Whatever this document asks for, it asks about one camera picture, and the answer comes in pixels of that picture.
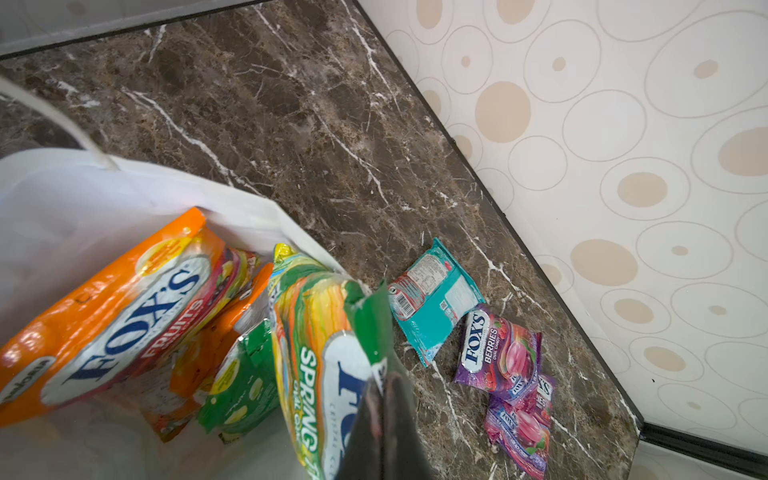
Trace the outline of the green Fox's spring tea packet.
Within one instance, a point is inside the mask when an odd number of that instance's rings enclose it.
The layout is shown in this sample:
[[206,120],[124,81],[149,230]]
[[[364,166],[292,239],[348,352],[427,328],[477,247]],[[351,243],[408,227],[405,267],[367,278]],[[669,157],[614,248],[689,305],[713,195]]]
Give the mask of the green Fox's spring tea packet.
[[278,406],[271,329],[264,320],[235,341],[214,378],[198,422],[229,444],[254,430]]

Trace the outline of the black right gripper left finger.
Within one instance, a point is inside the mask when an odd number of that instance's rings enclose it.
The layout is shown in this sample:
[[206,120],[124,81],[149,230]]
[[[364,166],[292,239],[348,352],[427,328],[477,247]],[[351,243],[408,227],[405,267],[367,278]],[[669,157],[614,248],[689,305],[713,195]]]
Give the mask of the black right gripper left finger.
[[384,478],[383,418],[383,397],[376,382],[371,379],[366,384],[336,479]]

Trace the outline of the white floral paper bag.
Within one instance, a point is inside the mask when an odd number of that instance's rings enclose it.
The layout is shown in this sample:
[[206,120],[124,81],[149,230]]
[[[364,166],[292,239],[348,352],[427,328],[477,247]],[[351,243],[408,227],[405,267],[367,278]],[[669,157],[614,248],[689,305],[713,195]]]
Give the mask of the white floral paper bag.
[[[153,163],[110,156],[49,103],[3,80],[3,107],[25,105],[67,131],[74,149],[1,160],[1,337],[191,207],[228,244],[270,255],[290,243],[335,259],[268,199]],[[95,398],[4,428],[5,479],[302,479],[280,413],[224,444],[201,427],[164,443],[135,411]]]

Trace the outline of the teal snack packet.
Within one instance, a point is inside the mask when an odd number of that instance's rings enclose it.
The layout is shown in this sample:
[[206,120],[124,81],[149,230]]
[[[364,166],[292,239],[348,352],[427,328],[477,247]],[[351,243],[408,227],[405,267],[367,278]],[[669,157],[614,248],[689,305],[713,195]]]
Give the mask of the teal snack packet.
[[461,318],[485,301],[475,281],[437,238],[388,285],[388,294],[394,318],[425,367],[434,363]]

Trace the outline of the orange snack packet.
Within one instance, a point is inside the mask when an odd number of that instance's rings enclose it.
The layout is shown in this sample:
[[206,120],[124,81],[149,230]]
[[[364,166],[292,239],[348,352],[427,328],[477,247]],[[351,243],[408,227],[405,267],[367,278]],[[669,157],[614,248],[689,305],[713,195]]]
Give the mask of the orange snack packet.
[[198,421],[235,341],[266,320],[266,287],[272,270],[271,263],[265,264],[233,302],[155,371],[158,383],[145,392],[141,413],[162,442],[171,441],[190,422]]
[[42,416],[154,367],[260,264],[191,208],[52,304],[1,349],[1,424]]

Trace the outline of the purple Fox's candy packet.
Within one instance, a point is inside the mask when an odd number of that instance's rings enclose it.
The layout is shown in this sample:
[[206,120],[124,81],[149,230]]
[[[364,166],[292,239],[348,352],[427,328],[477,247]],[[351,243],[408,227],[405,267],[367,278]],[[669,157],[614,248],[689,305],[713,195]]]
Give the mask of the purple Fox's candy packet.
[[494,314],[480,304],[465,315],[456,383],[515,402],[537,386],[542,334]]

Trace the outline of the black right corner post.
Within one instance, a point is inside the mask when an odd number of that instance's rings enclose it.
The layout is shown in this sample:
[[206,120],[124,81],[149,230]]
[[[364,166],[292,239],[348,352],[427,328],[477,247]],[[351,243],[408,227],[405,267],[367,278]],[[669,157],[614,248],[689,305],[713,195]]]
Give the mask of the black right corner post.
[[640,439],[651,445],[671,450],[755,479],[767,478],[767,456],[714,440],[645,423]]

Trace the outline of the yellow green snack packet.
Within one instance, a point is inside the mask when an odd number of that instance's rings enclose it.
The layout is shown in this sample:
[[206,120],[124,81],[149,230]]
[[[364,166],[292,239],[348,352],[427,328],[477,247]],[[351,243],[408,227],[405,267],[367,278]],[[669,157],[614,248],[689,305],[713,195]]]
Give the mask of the yellow green snack packet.
[[332,479],[367,383],[381,385],[388,370],[387,290],[372,291],[279,243],[268,292],[279,399],[293,446],[310,478]]

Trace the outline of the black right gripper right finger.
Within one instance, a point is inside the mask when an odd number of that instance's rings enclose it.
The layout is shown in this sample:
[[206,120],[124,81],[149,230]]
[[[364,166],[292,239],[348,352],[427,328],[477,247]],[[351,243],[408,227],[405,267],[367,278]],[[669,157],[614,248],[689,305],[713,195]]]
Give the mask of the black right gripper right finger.
[[431,467],[418,436],[406,378],[396,372],[384,383],[383,478],[431,479]]

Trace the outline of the pink candy packet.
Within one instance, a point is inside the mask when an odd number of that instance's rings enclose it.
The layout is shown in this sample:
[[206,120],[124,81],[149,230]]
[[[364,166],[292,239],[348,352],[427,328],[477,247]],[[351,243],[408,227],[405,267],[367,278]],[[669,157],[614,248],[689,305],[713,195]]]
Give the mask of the pink candy packet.
[[524,398],[509,402],[492,395],[484,421],[491,444],[534,479],[543,479],[547,470],[556,387],[554,377],[540,375],[537,388]]

